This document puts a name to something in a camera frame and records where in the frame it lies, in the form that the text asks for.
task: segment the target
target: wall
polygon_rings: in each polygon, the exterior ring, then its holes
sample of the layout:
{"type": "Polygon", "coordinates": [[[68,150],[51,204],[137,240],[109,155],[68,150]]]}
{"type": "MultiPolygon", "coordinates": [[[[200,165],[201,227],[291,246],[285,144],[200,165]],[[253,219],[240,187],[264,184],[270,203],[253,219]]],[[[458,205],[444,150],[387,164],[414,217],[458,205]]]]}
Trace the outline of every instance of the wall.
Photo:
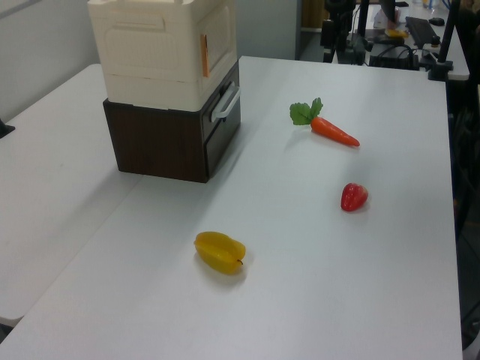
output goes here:
{"type": "Polygon", "coordinates": [[[87,0],[42,0],[0,19],[0,118],[7,122],[95,62],[87,0]]]}
{"type": "Polygon", "coordinates": [[[238,57],[298,58],[301,0],[236,0],[238,57]]]}

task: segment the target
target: white container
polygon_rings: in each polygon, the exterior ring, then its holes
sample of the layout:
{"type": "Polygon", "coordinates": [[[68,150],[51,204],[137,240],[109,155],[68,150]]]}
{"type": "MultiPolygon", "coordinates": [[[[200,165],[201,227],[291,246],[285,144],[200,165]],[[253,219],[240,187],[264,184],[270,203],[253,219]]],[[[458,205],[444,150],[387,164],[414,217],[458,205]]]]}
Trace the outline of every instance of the white container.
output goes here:
{"type": "Polygon", "coordinates": [[[233,0],[90,0],[112,102],[198,111],[237,61],[233,0]]]}

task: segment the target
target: wooden cabinet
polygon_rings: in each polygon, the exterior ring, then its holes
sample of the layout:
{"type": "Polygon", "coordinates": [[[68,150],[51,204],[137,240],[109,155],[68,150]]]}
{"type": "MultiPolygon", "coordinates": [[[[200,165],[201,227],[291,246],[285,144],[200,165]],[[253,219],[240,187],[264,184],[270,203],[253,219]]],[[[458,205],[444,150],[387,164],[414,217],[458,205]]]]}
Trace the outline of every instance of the wooden cabinet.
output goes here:
{"type": "Polygon", "coordinates": [[[301,27],[321,29],[323,20],[329,18],[324,6],[325,0],[302,0],[301,27]]]}

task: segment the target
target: cable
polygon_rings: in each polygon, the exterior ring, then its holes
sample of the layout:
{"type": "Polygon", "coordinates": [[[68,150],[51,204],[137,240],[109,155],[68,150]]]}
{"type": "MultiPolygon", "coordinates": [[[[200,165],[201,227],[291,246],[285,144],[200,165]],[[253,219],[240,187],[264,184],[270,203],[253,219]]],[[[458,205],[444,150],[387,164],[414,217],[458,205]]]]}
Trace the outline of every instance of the cable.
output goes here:
{"type": "Polygon", "coordinates": [[[356,20],[356,17],[357,17],[357,13],[359,12],[360,10],[360,7],[357,8],[357,10],[355,10],[355,12],[353,13],[353,24],[352,24],[352,50],[353,50],[353,57],[352,57],[352,61],[350,62],[350,65],[353,65],[353,59],[356,58],[356,50],[355,50],[355,46],[356,46],[356,42],[359,40],[358,38],[355,39],[355,42],[353,41],[353,32],[355,31],[355,20],[356,20]]]}
{"type": "Polygon", "coordinates": [[[412,51],[412,48],[408,45],[405,45],[405,44],[401,44],[401,45],[392,45],[390,47],[388,47],[387,49],[383,50],[380,54],[378,54],[378,56],[375,58],[375,62],[374,64],[372,64],[372,66],[375,66],[377,65],[377,63],[379,62],[379,60],[386,54],[388,53],[389,51],[397,48],[397,47],[404,47],[408,50],[409,52],[409,66],[413,63],[413,51],[412,51]]]}
{"type": "MultiPolygon", "coordinates": [[[[425,51],[426,53],[429,53],[432,57],[434,56],[430,50],[419,49],[419,48],[412,49],[412,53],[416,53],[416,52],[419,51],[419,50],[425,51]]],[[[400,52],[400,54],[398,54],[398,56],[397,56],[397,65],[398,65],[398,61],[400,60],[400,57],[401,57],[402,54],[405,53],[406,51],[408,51],[408,49],[402,50],[402,51],[400,52]]]]}

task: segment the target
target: computer mouse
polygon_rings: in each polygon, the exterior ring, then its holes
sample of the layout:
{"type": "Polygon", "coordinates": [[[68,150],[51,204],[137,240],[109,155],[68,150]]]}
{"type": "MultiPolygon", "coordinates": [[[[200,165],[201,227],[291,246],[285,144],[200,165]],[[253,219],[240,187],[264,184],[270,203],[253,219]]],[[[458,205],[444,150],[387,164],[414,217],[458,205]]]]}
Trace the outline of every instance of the computer mouse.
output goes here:
{"type": "Polygon", "coordinates": [[[442,19],[441,17],[432,17],[428,22],[432,25],[435,26],[444,26],[445,25],[445,20],[442,19]]]}

